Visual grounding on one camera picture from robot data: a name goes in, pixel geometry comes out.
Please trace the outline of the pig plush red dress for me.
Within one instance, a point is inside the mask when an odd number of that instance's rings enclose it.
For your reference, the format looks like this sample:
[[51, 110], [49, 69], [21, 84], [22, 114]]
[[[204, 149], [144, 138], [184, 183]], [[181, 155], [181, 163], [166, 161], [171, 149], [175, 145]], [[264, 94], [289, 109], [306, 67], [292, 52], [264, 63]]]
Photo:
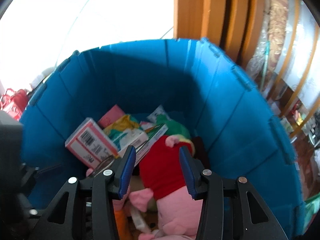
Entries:
[[179, 159], [183, 146], [194, 155], [190, 139], [181, 134], [163, 135], [139, 162], [143, 189], [128, 189], [122, 200], [113, 201], [120, 239], [133, 238], [129, 230], [129, 206], [146, 212], [151, 199], [157, 206], [158, 228], [151, 233], [141, 233], [139, 239], [195, 239], [202, 201], [194, 200], [188, 193]]

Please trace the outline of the metal clip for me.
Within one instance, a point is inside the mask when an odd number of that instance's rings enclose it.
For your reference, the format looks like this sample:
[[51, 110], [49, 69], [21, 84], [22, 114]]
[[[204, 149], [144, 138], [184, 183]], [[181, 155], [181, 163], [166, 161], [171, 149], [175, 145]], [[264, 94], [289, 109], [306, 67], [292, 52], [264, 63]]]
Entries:
[[95, 177], [99, 173], [104, 172], [106, 169], [110, 168], [112, 164], [115, 161], [114, 156], [108, 156], [106, 159], [104, 159], [91, 173], [91, 176]]

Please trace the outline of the blue plastic storage crate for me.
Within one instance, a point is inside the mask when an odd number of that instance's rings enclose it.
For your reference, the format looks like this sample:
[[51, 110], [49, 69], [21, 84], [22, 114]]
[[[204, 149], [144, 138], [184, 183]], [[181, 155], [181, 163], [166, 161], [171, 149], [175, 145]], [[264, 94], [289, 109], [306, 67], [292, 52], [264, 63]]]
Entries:
[[65, 141], [114, 105], [136, 118], [162, 106], [202, 138], [211, 169], [245, 176], [287, 237], [301, 235], [304, 202], [296, 153], [257, 85], [207, 40], [147, 40], [94, 48], [66, 59], [25, 109], [22, 160], [40, 169], [29, 201], [44, 209], [86, 167]]

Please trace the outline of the pink white box in crate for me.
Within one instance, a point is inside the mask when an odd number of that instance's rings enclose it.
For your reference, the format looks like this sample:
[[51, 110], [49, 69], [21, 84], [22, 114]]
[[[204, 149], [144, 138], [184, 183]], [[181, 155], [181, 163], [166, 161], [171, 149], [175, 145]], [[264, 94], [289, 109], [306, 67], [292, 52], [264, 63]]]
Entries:
[[118, 157], [118, 148], [92, 118], [86, 118], [69, 136], [65, 147], [88, 168], [95, 169], [108, 157]]

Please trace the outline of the red bear suitcase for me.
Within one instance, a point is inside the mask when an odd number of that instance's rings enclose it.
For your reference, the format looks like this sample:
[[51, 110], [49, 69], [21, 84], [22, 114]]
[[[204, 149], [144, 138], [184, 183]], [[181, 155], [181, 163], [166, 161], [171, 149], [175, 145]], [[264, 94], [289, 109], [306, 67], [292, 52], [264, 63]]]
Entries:
[[8, 88], [1, 96], [1, 110], [19, 121], [28, 104], [29, 98], [25, 89], [14, 91]]

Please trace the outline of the rolled patterned rug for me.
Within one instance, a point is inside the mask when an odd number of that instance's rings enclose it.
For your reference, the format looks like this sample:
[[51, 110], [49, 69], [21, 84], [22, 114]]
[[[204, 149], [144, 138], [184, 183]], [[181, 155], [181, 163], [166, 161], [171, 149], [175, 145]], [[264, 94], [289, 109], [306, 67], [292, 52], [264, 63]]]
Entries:
[[289, 0], [265, 0], [263, 25], [253, 57], [246, 67], [247, 74], [254, 80], [263, 70], [266, 44], [270, 43], [266, 81], [276, 68], [286, 36]]

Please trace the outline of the green item on floor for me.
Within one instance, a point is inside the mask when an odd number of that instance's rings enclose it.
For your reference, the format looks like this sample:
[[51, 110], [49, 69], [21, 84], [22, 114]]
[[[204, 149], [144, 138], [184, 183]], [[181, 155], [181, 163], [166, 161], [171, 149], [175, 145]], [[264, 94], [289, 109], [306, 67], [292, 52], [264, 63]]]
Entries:
[[305, 201], [304, 231], [307, 230], [313, 217], [319, 211], [319, 199], [320, 193], [317, 193]]

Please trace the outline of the green orange medicine box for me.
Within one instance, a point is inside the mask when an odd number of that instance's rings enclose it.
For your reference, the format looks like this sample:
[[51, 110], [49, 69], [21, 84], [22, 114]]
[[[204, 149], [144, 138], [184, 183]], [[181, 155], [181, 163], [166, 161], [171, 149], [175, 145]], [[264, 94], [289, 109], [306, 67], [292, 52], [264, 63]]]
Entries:
[[104, 129], [104, 133], [113, 141], [122, 157], [128, 146], [138, 148], [148, 141], [147, 133], [130, 114], [125, 114]]

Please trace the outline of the white blue medicine box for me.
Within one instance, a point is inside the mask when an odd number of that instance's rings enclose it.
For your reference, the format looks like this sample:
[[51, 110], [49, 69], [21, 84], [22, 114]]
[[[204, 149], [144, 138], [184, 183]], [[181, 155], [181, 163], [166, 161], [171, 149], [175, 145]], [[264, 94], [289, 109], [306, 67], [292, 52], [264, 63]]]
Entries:
[[141, 122], [140, 126], [142, 129], [147, 133], [149, 139], [147, 142], [142, 144], [136, 149], [136, 163], [135, 166], [138, 165], [138, 163], [145, 157], [145, 155], [149, 152], [152, 145], [160, 138], [162, 137], [166, 131], [168, 130], [168, 127], [166, 124], [153, 124], [151, 122]]

